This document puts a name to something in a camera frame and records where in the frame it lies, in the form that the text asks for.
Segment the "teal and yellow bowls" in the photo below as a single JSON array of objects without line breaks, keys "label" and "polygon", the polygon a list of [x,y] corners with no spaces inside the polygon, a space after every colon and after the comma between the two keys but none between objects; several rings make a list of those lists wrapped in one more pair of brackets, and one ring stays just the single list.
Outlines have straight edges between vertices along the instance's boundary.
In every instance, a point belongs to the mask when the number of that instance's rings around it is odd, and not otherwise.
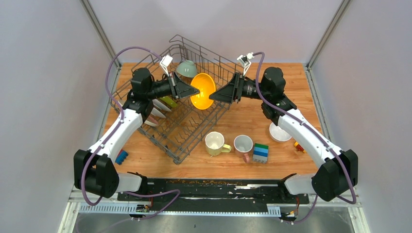
[{"label": "teal and yellow bowls", "polygon": [[188,78],[194,78],[198,74],[196,64],[191,60],[181,62],[176,68],[176,72]]}]

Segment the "grey wire dish rack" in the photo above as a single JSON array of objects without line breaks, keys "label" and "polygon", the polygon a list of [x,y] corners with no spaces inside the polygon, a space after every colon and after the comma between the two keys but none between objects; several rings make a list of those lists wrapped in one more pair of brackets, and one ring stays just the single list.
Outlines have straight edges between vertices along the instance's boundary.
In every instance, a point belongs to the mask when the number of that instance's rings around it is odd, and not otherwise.
[{"label": "grey wire dish rack", "polygon": [[[191,60],[197,72],[206,73],[214,79],[217,88],[226,85],[235,72],[243,72],[242,66],[181,35],[176,34],[169,43],[162,55],[173,57],[170,71],[175,71],[182,61]],[[158,126],[143,124],[137,131],[178,165],[212,131],[230,105],[217,101],[206,110],[198,110],[190,98],[176,100],[176,104],[171,111],[164,112],[164,118],[157,117]]]}]

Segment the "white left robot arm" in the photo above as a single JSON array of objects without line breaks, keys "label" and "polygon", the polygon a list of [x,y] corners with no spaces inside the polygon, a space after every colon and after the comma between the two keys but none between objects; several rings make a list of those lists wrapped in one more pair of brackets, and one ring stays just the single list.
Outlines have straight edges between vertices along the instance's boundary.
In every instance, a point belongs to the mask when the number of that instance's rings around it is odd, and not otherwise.
[{"label": "white left robot arm", "polygon": [[136,200],[148,197],[149,188],[138,173],[118,173],[115,160],[132,134],[151,114],[155,99],[176,99],[199,94],[199,89],[182,81],[175,72],[156,81],[147,68],[132,73],[131,89],[124,104],[116,101],[120,114],[109,130],[87,150],[78,150],[73,158],[74,185],[87,192],[109,198],[118,192],[130,192]]}]

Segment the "red and teal floral plate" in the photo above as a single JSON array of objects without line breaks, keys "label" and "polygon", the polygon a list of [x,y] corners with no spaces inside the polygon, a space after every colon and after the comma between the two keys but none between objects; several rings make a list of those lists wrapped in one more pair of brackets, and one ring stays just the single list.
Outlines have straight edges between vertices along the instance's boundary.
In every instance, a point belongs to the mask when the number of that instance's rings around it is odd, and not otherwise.
[{"label": "red and teal floral plate", "polygon": [[166,116],[155,107],[151,110],[150,114],[156,117],[166,118]]}]

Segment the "green scalloped plate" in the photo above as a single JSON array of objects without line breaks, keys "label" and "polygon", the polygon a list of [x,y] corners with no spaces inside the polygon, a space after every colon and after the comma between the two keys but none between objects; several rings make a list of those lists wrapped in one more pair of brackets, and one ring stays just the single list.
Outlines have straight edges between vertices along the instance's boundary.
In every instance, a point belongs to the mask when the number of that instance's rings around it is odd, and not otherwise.
[{"label": "green scalloped plate", "polygon": [[178,106],[177,103],[169,96],[161,97],[160,100],[165,102],[171,108],[176,108]]}]

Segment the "cream and pink plate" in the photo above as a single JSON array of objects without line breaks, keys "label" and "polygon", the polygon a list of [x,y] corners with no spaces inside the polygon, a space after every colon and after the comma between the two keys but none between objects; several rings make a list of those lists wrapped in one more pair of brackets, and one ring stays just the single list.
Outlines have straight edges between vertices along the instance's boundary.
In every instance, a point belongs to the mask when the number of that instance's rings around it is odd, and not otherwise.
[{"label": "cream and pink plate", "polygon": [[152,127],[157,127],[159,125],[158,121],[154,119],[153,117],[149,116],[145,121],[145,124],[152,126]]}]

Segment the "yellow bowl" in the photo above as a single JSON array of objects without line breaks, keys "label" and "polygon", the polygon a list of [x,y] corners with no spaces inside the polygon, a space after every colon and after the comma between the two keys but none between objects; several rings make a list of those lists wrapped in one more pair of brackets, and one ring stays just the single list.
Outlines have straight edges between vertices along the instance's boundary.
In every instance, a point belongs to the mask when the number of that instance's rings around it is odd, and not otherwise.
[{"label": "yellow bowl", "polygon": [[192,79],[190,85],[199,90],[198,94],[190,97],[190,101],[196,109],[205,110],[214,103],[209,95],[216,91],[216,84],[210,75],[199,73]]}]

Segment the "white bowl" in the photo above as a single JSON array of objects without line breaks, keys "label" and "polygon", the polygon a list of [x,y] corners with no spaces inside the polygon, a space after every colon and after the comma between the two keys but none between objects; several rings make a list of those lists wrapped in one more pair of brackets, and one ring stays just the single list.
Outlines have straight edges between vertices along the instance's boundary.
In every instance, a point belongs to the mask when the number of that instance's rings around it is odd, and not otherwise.
[{"label": "white bowl", "polygon": [[289,141],[292,136],[288,134],[285,130],[271,123],[269,126],[270,137],[276,142],[286,142]]}]

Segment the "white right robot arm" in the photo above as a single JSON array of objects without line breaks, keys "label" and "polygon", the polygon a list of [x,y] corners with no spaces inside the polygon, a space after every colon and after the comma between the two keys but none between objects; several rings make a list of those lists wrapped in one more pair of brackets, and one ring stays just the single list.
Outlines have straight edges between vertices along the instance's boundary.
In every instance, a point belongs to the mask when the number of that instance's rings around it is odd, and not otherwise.
[{"label": "white right robot arm", "polygon": [[342,193],[349,190],[351,204],[356,203],[354,186],[358,182],[358,156],[353,150],[342,150],[321,135],[284,94],[286,81],[280,68],[264,70],[260,82],[236,72],[232,80],[211,94],[211,100],[233,103],[242,97],[261,99],[267,119],[285,130],[307,152],[318,167],[314,174],[291,174],[282,179],[278,198],[291,202],[298,194],[316,194],[324,201],[344,200]]}]

